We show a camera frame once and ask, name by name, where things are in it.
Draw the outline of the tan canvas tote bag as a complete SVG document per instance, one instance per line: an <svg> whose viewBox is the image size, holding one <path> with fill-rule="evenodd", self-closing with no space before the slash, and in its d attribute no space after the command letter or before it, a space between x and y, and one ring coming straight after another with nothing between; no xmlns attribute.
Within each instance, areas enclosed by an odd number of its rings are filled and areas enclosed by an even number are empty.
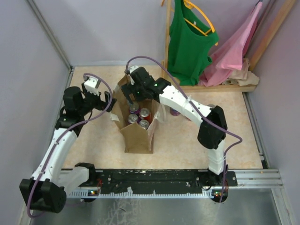
<svg viewBox="0 0 300 225"><path fill-rule="evenodd" d="M142 128L138 123L129 124L129 103L121 91L121 86L130 83L128 75L123 76L117 83L113 98L116 99L111 110L111 120L113 120L122 134L125 142L126 153L152 154L155 132L160 122L166 121L164 107L154 100L144 100L139 102L141 108L150 109L151 123L148 129Z"/></svg>

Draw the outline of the purple fanta can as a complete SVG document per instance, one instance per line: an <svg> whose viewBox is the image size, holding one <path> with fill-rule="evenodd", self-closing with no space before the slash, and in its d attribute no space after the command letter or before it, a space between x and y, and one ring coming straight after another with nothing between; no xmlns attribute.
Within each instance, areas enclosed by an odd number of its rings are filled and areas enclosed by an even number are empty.
<svg viewBox="0 0 300 225"><path fill-rule="evenodd" d="M140 106L139 106L139 104L136 103L136 102L134 102L133 104L131 104L131 105L129 106L129 112L130 112L131 114L139 115L139 113L140 113Z"/></svg>
<svg viewBox="0 0 300 225"><path fill-rule="evenodd" d="M139 117L136 114L130 114L127 118L128 124L138 123Z"/></svg>
<svg viewBox="0 0 300 225"><path fill-rule="evenodd" d="M170 114L172 116L179 116L180 115L180 112L178 112L177 110L173 109L173 108L170 108Z"/></svg>
<svg viewBox="0 0 300 225"><path fill-rule="evenodd" d="M139 121L139 126L141 126L143 129L148 129L150 126L150 123L147 120L140 120Z"/></svg>

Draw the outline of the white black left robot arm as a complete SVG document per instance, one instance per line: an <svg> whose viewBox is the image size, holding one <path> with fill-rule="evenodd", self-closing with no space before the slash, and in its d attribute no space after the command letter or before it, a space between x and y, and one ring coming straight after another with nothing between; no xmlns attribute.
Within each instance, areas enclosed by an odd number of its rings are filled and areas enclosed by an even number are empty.
<svg viewBox="0 0 300 225"><path fill-rule="evenodd" d="M37 218L32 211L39 211L40 215L61 212L72 191L82 185L92 186L98 180L95 166L90 163L77 163L63 180L59 176L83 126L111 111L116 102L113 92L109 88L105 100L101 100L101 92L96 87L82 84L65 89L62 99L63 107L49 148L31 178L22 179L19 185L30 218Z"/></svg>

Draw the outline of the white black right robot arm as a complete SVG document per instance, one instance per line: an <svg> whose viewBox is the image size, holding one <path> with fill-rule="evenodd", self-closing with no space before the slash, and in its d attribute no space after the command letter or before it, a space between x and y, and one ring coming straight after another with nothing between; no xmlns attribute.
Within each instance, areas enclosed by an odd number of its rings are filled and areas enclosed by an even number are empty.
<svg viewBox="0 0 300 225"><path fill-rule="evenodd" d="M209 107L184 96L166 79L155 80L145 68L132 66L126 70L130 81L121 86L127 101L155 100L178 111L199 126L198 142L208 149L208 170L210 182L216 186L226 180L224 172L224 145L227 124L221 107Z"/></svg>

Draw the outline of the red coca-cola can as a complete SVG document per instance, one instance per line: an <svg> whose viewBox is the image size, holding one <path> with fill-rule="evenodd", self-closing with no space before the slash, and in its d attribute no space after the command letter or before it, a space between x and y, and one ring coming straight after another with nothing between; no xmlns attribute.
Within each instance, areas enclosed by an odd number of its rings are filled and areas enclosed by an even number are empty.
<svg viewBox="0 0 300 225"><path fill-rule="evenodd" d="M140 110L139 117L141 120L146 120L151 123L151 112L148 108L142 108Z"/></svg>

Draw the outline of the wooden clothes rack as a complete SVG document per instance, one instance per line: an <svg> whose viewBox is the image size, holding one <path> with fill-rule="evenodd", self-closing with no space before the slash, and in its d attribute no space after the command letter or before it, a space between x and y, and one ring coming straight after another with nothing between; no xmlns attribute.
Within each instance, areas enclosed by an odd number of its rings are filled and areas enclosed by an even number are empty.
<svg viewBox="0 0 300 225"><path fill-rule="evenodd" d="M250 71L254 70L286 17L298 2L298 0L271 0L267 4L265 13L261 16L261 20L249 45ZM196 85L183 86L182 88L186 92L251 92L255 90L256 86L219 85L205 87Z"/></svg>

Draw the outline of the green tank top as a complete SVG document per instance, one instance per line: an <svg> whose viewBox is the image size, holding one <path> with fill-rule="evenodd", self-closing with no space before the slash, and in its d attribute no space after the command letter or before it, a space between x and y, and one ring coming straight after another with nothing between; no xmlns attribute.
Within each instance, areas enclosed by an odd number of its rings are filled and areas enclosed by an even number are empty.
<svg viewBox="0 0 300 225"><path fill-rule="evenodd" d="M204 35L210 28L184 5L184 1L176 0L174 6L167 69L181 86L195 86L212 63L209 51L219 41L219 36L212 31Z"/></svg>

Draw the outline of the pink shirt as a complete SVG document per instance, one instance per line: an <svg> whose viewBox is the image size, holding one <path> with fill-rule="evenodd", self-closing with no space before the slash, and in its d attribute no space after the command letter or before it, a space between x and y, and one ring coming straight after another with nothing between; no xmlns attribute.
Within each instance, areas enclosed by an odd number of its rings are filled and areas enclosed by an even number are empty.
<svg viewBox="0 0 300 225"><path fill-rule="evenodd" d="M212 63L200 75L199 85L218 86L233 70L241 70L251 39L256 30L263 3L259 1L242 26L212 55Z"/></svg>

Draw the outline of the beige cloth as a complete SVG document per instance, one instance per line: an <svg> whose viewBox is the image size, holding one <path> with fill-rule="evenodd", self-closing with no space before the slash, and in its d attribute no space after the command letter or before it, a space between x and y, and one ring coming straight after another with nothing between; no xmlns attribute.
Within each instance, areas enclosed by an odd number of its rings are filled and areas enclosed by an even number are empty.
<svg viewBox="0 0 300 225"><path fill-rule="evenodd" d="M257 85L260 78L249 71L250 63L248 58L243 59L242 69L233 70L230 76L222 83L222 85Z"/></svg>

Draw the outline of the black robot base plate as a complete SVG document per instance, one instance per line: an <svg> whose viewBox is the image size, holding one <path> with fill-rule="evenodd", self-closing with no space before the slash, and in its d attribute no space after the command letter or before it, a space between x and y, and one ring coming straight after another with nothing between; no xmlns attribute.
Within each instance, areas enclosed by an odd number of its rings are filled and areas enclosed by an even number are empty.
<svg viewBox="0 0 300 225"><path fill-rule="evenodd" d="M201 194L213 187L236 187L235 172L216 175L208 169L103 169L96 170L81 188L101 194Z"/></svg>

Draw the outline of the aluminium frame rail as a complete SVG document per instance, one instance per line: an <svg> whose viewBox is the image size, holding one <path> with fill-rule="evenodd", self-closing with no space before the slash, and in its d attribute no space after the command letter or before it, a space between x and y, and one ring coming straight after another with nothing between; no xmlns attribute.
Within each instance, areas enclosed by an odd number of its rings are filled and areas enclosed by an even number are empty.
<svg viewBox="0 0 300 225"><path fill-rule="evenodd" d="M49 185L50 196L67 198L211 198L224 201L230 189L282 188L274 169L229 170L215 175L202 169L93 170L87 181L78 168L59 172L58 184Z"/></svg>

